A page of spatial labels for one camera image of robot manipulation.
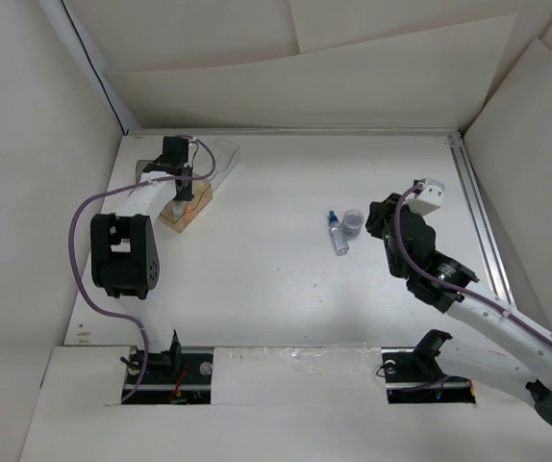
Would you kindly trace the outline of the clear cup purple contents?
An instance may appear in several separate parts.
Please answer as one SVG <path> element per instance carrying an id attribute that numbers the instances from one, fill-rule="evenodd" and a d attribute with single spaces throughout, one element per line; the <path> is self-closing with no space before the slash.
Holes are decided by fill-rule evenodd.
<path id="1" fill-rule="evenodd" d="M 349 209 L 342 216 L 342 230 L 347 237 L 357 237 L 364 228 L 364 214 L 357 209 Z"/>

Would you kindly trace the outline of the small blue spray bottle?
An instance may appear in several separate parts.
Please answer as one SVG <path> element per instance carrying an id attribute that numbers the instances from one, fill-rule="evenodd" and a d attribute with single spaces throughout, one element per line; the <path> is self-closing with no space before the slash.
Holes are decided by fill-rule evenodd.
<path id="1" fill-rule="evenodd" d="M 346 255 L 349 251 L 349 244 L 334 211 L 328 212 L 328 229 L 336 254 L 338 256 Z"/>

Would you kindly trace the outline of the blue clear highlighter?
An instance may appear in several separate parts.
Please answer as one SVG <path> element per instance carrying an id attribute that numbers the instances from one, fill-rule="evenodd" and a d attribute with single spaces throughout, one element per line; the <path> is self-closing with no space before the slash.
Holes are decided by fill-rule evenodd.
<path id="1" fill-rule="evenodd" d="M 172 201 L 170 218 L 173 223 L 177 222 L 185 213 L 187 203 L 185 201 Z"/>

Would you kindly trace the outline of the orange clear highlighter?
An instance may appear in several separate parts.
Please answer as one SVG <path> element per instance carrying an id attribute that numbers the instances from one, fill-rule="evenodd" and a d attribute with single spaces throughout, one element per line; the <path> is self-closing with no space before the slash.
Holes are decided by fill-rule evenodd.
<path id="1" fill-rule="evenodd" d="M 193 220 L 195 216 L 196 208 L 195 207 L 188 207 L 184 214 L 184 220 L 185 221 L 191 221 Z"/>

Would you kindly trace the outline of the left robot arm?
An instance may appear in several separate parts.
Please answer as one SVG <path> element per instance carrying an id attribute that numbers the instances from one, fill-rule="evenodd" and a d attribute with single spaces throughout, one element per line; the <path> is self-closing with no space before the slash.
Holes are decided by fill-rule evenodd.
<path id="1" fill-rule="evenodd" d="M 124 306 L 147 334 L 149 370 L 165 382 L 180 375 L 183 359 L 170 349 L 174 331 L 169 322 L 144 301 L 160 278 L 153 224 L 167 203 L 192 198 L 189 145 L 187 138 L 164 138 L 161 155 L 143 168 L 122 204 L 90 221 L 92 282 L 109 297 L 132 299 Z"/>

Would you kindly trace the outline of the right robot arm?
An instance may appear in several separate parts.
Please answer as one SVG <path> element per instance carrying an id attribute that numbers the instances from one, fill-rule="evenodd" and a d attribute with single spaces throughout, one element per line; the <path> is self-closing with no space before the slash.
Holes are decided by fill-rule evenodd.
<path id="1" fill-rule="evenodd" d="M 477 274 L 437 251 L 436 231 L 412 210 L 405 194 L 369 205 L 366 232 L 383 242 L 391 276 L 402 279 L 422 303 L 462 322 L 503 349 L 467 348 L 454 337 L 429 331 L 416 345 L 415 372 L 482 382 L 530 405 L 552 426 L 552 332 L 508 307 Z"/>

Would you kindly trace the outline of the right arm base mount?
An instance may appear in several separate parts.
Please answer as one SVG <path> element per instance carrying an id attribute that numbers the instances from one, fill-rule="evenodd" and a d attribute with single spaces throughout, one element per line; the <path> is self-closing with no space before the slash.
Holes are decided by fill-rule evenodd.
<path id="1" fill-rule="evenodd" d="M 382 363 L 375 376 L 386 384 L 389 404 L 475 404 L 472 382 L 445 374 L 437 358 L 452 336 L 430 330 L 415 346 L 381 349 Z"/>

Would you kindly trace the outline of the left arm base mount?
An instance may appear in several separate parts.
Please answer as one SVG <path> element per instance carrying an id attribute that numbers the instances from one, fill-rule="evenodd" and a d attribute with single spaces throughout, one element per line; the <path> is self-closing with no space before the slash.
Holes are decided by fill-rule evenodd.
<path id="1" fill-rule="evenodd" d="M 139 378 L 143 366 L 143 351 L 133 351 L 121 357 L 127 368 L 121 402 L 123 404 L 207 405 L 211 403 L 213 349 L 184 347 L 177 333 L 173 334 L 169 350 L 149 353 L 147 369 Z"/>

